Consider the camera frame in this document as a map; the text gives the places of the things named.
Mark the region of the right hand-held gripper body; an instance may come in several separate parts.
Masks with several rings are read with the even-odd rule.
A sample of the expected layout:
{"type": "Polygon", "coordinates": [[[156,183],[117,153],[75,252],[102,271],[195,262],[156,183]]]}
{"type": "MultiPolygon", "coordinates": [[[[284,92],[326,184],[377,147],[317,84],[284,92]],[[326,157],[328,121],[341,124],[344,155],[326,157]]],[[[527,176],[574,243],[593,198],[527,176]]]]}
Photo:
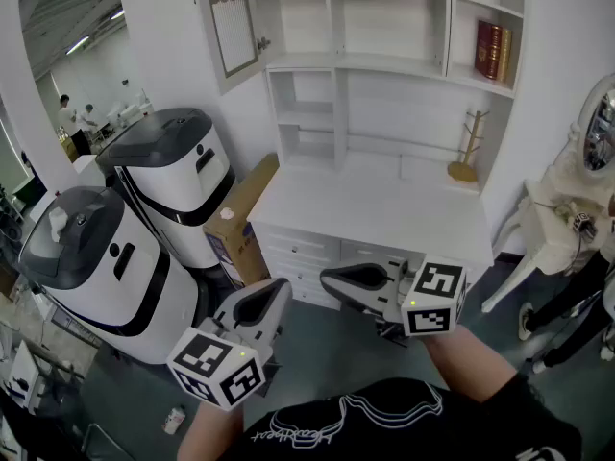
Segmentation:
{"type": "Polygon", "coordinates": [[[402,272],[393,297],[376,320],[379,337],[405,347],[411,337],[455,329],[466,297],[466,268],[451,259],[424,257],[402,272]]]}

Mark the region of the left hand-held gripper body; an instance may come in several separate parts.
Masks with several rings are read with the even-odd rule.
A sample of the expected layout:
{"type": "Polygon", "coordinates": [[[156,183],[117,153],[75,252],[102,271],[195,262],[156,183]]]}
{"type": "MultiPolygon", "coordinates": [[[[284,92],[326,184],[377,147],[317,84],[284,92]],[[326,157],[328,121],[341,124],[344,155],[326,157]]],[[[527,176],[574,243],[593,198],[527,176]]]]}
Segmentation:
{"type": "Polygon", "coordinates": [[[254,394],[264,397],[281,367],[273,351],[281,324],[271,345],[255,348],[225,319],[227,313],[188,328],[166,359],[187,394],[221,410],[233,410],[254,394]]]}

